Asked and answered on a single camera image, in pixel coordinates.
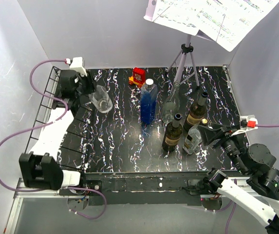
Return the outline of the clear round glass bottle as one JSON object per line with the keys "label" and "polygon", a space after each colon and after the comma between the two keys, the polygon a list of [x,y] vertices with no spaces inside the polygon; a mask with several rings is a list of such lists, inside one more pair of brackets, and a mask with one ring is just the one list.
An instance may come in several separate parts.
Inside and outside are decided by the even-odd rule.
{"label": "clear round glass bottle", "polygon": [[171,121],[173,121],[174,116],[179,111],[180,108],[179,89],[180,89],[180,83],[178,81],[175,81],[173,83],[173,87],[170,92],[170,95],[167,97],[166,101],[164,102],[161,119],[162,122],[165,124],[168,124]]}

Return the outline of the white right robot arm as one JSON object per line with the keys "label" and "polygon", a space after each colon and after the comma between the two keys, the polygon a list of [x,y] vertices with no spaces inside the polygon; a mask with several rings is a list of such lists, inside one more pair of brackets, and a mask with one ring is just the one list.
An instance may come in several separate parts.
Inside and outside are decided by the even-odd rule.
{"label": "white right robot arm", "polygon": [[256,121],[236,126],[214,124],[213,128],[199,126],[205,146],[223,148],[237,171],[247,176],[247,192],[235,184],[225,173],[212,169],[202,181],[202,189],[210,194],[219,193],[249,212],[269,234],[279,234],[279,170],[274,167],[276,158],[263,144],[244,147],[241,135],[257,129]]}

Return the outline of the clear square liquor bottle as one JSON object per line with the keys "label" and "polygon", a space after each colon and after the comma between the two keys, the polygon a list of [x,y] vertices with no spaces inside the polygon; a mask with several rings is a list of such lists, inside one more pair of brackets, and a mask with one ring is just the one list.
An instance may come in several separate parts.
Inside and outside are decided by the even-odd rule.
{"label": "clear square liquor bottle", "polygon": [[206,118],[203,118],[200,121],[200,123],[194,125],[189,129],[183,144],[183,149],[186,151],[188,155],[193,154],[202,143],[202,137],[198,129],[198,126],[207,126],[207,125],[208,125],[208,120]]}

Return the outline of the clear glass bottle top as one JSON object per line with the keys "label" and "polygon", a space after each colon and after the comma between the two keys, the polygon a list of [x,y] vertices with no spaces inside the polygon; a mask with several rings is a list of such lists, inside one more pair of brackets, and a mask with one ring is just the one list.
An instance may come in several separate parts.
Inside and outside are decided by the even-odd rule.
{"label": "clear glass bottle top", "polygon": [[97,85],[96,91],[89,94],[88,96],[96,109],[101,113],[108,113],[113,107],[107,90],[101,85]]}

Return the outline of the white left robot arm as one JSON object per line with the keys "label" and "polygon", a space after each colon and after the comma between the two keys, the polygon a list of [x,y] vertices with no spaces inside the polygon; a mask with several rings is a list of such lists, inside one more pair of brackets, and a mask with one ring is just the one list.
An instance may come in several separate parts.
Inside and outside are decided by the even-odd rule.
{"label": "white left robot arm", "polygon": [[88,70],[83,75],[70,69],[60,71],[48,126],[44,127],[31,150],[19,157],[26,187],[59,190],[70,186],[76,195],[86,192],[87,183],[82,180],[82,173],[61,169],[57,153],[81,106],[81,96],[94,93],[95,88],[96,82]]}

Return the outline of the dark red wine bottle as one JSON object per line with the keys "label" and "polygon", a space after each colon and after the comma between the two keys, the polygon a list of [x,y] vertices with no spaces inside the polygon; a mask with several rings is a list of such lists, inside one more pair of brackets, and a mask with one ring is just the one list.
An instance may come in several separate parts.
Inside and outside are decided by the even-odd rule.
{"label": "dark red wine bottle", "polygon": [[208,93],[202,92],[200,97],[192,103],[183,125],[183,128],[186,131],[188,131],[194,125],[199,124],[204,115],[207,113],[207,98]]}

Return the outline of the blue clear vodka bottle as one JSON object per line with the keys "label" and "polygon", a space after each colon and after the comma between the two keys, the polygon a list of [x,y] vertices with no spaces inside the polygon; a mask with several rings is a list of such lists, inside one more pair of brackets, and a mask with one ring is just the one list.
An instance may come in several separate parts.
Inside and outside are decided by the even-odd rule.
{"label": "blue clear vodka bottle", "polygon": [[148,78],[140,89],[140,112],[141,121],[150,124],[155,117],[156,99],[158,94],[157,85]]}

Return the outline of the green white wine bottle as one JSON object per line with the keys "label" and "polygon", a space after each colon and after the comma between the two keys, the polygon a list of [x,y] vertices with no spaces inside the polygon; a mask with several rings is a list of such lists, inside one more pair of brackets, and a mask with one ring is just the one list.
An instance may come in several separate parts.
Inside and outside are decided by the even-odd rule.
{"label": "green white wine bottle", "polygon": [[180,124],[182,119],[181,114],[176,114],[174,120],[166,126],[162,149],[167,152],[173,152],[180,141],[183,127]]}

